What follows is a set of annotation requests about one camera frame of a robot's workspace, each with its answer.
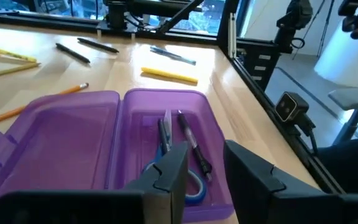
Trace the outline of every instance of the pencil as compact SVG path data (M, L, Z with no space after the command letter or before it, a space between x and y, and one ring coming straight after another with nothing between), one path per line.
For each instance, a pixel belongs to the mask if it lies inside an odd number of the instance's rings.
M97 47L99 49L103 49L103 50L107 50L107 51L110 51L112 53L119 53L119 51L113 47L109 47L109 46L106 46L106 45L103 45L103 44L99 44L99 43L96 43L96 42L93 42L93 41L90 41L90 40L87 40L87 39L84 39L84 38L77 38L78 41L80 41L81 43L83 44L88 44L92 47Z
M5 70L1 70L0 71L0 75L6 75L12 72L18 72L18 71L23 71L26 69L30 69L30 68L34 68L34 67L38 67L41 63L28 63L26 65L21 65L19 67L16 68L9 68L9 69L5 69Z
M180 74L172 73L172 72L166 72L166 71L162 71L162 70L155 69L155 68L142 67L142 71L150 73L150 74L154 74L154 75L160 75L160 76L167 77L167 78L176 78L178 80L198 83L197 78L188 77L186 75L180 75Z
M67 93L74 93L80 90L83 90L89 86L88 83L83 83L77 86L74 86L73 88L69 88L67 90L61 91L59 94L67 94ZM16 116L20 114L24 110L25 106L21 106L19 108L16 108L14 110L8 111L6 113L0 114L0 121L3 121L5 119L11 118L13 116Z
M69 55L73 56L74 58L77 58L78 60L80 60L84 63L91 63L90 60L87 59L86 57L80 55L79 53L75 52L72 49L69 49L68 47L66 47L62 44L56 43L56 48L61 50L62 52L68 53Z
M9 52L7 50L0 49L0 54L8 55L8 56L18 58L18 59L22 59L22 60L25 60L25 61L28 61L28 62L37 62L36 58L25 56L25 55L19 55L19 54L13 53L13 52Z

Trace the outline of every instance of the yellow marker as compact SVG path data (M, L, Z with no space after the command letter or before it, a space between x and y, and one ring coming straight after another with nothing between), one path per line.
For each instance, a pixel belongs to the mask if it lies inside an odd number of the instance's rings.
M155 68L142 67L142 71L153 74L153 75L160 75L160 76L167 77L167 78L176 78L176 79L183 80L183 81L198 83L197 78L189 77L186 75L180 75L180 74L172 73L172 72L166 72L166 71L162 71L162 70L155 69Z
M25 61L28 61L28 62L37 62L36 58L25 56L25 55L19 55L19 54L9 52L9 51L6 51L6 50L1 50L0 49L0 54L7 55L7 56L10 56L10 57L14 57L14 58L18 58L18 59L25 60Z
M26 69L29 69L29 68L38 67L39 65L40 65L40 63L28 63L28 64L21 65L21 66L16 67L16 68L9 68L9 69L2 70L2 71L0 71L0 75L5 75L5 74L8 74L8 73L12 73L12 72L23 71L23 70L26 70Z

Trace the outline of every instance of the wooden table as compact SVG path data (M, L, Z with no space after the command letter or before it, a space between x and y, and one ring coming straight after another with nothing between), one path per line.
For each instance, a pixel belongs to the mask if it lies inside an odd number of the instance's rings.
M120 51L114 55L81 45L77 37L97 39L96 34L0 25L0 49L33 56L42 63L39 68L0 77L0 113L85 82L89 83L89 88L84 91L114 90L121 96L137 87L197 90L207 96L226 139L235 140L289 174L318 187L217 47L149 39L99 39L100 42L113 44ZM87 56L91 60L90 65L86 66L58 51L56 42ZM150 45L193 58L197 65L194 67L153 54L149 50ZM0 59L0 70L17 66L15 63ZM143 66L194 75L199 82L189 85L141 75L140 68ZM0 131L5 132L14 120L0 122ZM219 223L236 222L235 215L232 215Z

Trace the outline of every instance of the metal frame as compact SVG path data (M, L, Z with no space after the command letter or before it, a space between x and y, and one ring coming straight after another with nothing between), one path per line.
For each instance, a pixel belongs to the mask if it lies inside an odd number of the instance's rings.
M303 165L308 169L318 185L325 191L334 194L343 194L343 189L337 184L329 172L324 168L319 159L310 153L308 146L300 138L300 133L294 125L285 124L279 120L274 112L274 104L269 100L264 90L252 78L250 73L236 57L236 48L243 49L246 45L258 45L261 48L274 47L272 42L261 40L247 40L236 37L235 15L239 0L226 0L218 35L197 34L194 32L183 32L180 30L169 30L165 34L155 32L138 31L135 27L127 30L111 30L104 21L80 19L74 17L50 16L34 12L22 12L17 14L0 14L0 23L20 26L42 27L48 29L73 30L80 32L97 33L104 35L115 35L131 38L133 34L137 37L160 40L173 40L177 42L189 42L196 44L217 45L222 50L234 69L240 75L244 83L262 105L269 118L289 143L295 154Z

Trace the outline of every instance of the floor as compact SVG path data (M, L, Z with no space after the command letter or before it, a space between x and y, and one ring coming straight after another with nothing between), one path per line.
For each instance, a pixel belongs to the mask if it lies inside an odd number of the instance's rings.
M344 86L337 85L318 76L313 67L317 62L315 56L282 55L271 77L266 94L276 103L284 91L292 91L301 95L310 105L309 117L316 125L316 135L319 147L330 146L336 135L352 114L343 111L329 97L330 91ZM306 143L309 139L303 136Z

